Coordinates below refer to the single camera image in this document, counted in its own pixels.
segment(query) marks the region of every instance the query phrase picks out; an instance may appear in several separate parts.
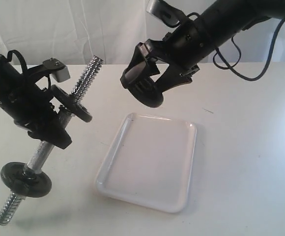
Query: table surface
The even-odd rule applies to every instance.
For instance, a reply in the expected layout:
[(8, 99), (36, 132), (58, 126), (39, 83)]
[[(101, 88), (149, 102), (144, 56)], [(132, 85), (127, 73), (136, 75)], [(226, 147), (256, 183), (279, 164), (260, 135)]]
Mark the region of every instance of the table surface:
[[(254, 76), (263, 63), (241, 63)], [(43, 171), (49, 195), (22, 202), (0, 235), (285, 235), (285, 63), (272, 63), (257, 82), (246, 82), (212, 64), (199, 65), (193, 83), (165, 93), (158, 109), (140, 104), (119, 82), (125, 65), (104, 65), (83, 104), (91, 123), (73, 118), (73, 139), (55, 148)], [(72, 65), (71, 90), (85, 66)], [(166, 66), (159, 65), (163, 71)], [(190, 197), (178, 214), (100, 196), (97, 171), (129, 113), (192, 121), (198, 126)], [(0, 169), (27, 162), (38, 145), (0, 110)], [(9, 190), (0, 180), (0, 208)]]

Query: white curtain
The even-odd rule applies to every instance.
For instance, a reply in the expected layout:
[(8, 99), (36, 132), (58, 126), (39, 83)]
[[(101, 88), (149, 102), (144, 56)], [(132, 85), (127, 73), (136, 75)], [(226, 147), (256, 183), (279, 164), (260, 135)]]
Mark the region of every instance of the white curtain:
[[(127, 64), (134, 47), (148, 38), (162, 39), (164, 24), (145, 12), (148, 0), (0, 0), (0, 49), (20, 51), (28, 64), (50, 57), (65, 64), (85, 64), (98, 55), (107, 64)], [(214, 0), (167, 0), (185, 13), (202, 13)], [(235, 41), (242, 62), (264, 61), (279, 21), (269, 20), (240, 32)], [(221, 47), (229, 61), (238, 52), (227, 42)], [(211, 62), (213, 54), (203, 60)], [(285, 25), (273, 61), (285, 61)]]

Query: white table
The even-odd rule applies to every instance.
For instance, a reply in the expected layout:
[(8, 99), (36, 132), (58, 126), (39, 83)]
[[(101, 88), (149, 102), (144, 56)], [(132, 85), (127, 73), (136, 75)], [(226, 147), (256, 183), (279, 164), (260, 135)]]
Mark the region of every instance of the white table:
[[(263, 63), (242, 63), (254, 76)], [(84, 66), (72, 65), (73, 79)], [(105, 65), (83, 101), (91, 123), (73, 118), (73, 144), (55, 148), (43, 170), (53, 182), (44, 198), (27, 198), (0, 236), (258, 236), (285, 235), (285, 63), (272, 63), (258, 82), (246, 82), (212, 64), (190, 85), (165, 93), (158, 109), (124, 90), (125, 65)], [(162, 213), (100, 196), (93, 187), (122, 120), (131, 112), (180, 118), (198, 125), (189, 203), (179, 214)], [(38, 141), (0, 110), (0, 169), (27, 162)], [(0, 180), (0, 208), (9, 190)]]

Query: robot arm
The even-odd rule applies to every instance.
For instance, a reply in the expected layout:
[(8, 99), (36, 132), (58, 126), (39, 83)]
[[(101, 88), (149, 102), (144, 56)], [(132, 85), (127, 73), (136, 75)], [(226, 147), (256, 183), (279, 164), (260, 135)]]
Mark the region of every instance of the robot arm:
[[(285, 0), (216, 0), (201, 15), (188, 16), (163, 0), (150, 0), (147, 11), (168, 27), (177, 29), (167, 33), (162, 41), (149, 39), (139, 43), (120, 80), (140, 102), (159, 107), (163, 92), (191, 83), (191, 77), (199, 70), (197, 63), (214, 50), (218, 52), (218, 47), (239, 31), (270, 18), (282, 19), (283, 24)], [(150, 76), (160, 74), (156, 66), (158, 60), (168, 63), (169, 67), (154, 82)]]

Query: plastic tray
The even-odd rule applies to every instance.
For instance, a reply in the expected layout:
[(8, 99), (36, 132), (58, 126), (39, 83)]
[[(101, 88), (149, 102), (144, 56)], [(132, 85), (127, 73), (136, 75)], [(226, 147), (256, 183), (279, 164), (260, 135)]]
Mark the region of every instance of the plastic tray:
[(129, 114), (103, 162), (99, 193), (165, 212), (187, 204), (196, 140), (187, 121)]

